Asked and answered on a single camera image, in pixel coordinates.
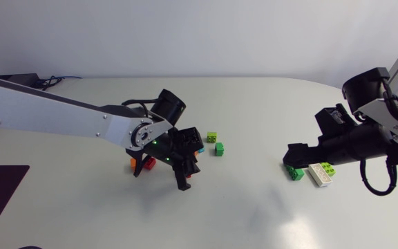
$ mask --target lego brick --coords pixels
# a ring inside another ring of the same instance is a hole
[[[218,134],[216,132],[207,132],[207,142],[216,142]]]
[[[222,156],[224,154],[224,145],[221,142],[217,142],[215,151],[217,156]]]
[[[288,165],[286,165],[285,167],[293,181],[299,181],[305,175],[305,172],[303,172],[302,169],[294,169],[293,167],[288,166]]]
[[[136,169],[136,159],[134,158],[130,158],[130,165],[131,165],[131,169],[133,170],[133,172]]]
[[[156,164],[156,159],[150,158],[150,159],[144,164],[144,166],[142,166],[142,167],[143,167],[144,169],[151,170],[151,169],[153,169],[153,167],[155,166],[155,164]]]
[[[334,174],[336,173],[336,171],[334,170],[334,168],[331,166],[331,164],[329,163],[321,163],[323,169],[325,170],[326,174],[328,174],[328,176],[334,176]]]
[[[308,171],[319,187],[325,187],[332,183],[330,176],[328,176],[320,163],[310,165]]]

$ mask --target white wall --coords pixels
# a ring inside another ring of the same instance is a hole
[[[0,74],[283,76],[341,86],[398,56],[395,0],[0,0]]]

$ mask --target robotic arm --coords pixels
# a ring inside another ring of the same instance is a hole
[[[154,104],[150,111],[149,103]],[[131,109],[129,104],[142,107]],[[186,176],[200,171],[193,153],[203,148],[196,128],[174,127],[185,107],[165,89],[154,100],[97,107],[0,80],[1,128],[103,138],[136,159],[136,177],[150,157],[172,166],[180,190],[191,187]]]
[[[397,182],[398,97],[388,86],[389,78],[386,68],[374,68],[348,80],[342,88],[343,96],[359,124],[342,104],[322,109],[316,114],[322,131],[319,145],[288,145],[284,164],[304,168],[312,163],[340,165],[360,161],[365,186],[379,196],[391,193]],[[390,186],[386,191],[379,191],[368,183],[366,159],[385,155]]]

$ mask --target red lego brick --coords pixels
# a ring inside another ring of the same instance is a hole
[[[150,158],[143,166],[143,168],[151,170],[156,164],[156,159]]]

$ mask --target white table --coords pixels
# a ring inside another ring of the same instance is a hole
[[[0,129],[0,165],[31,166],[0,216],[0,248],[398,248],[398,185],[374,196],[351,163],[319,188],[281,166],[288,143],[317,144],[314,114],[348,108],[339,89],[285,78],[126,78],[65,80],[49,91],[101,106],[163,88],[187,104],[178,128],[217,131],[225,146],[215,157],[205,144],[190,190],[178,190],[161,162],[135,178],[124,149],[104,140]],[[379,189],[389,184],[384,160],[368,161]]]

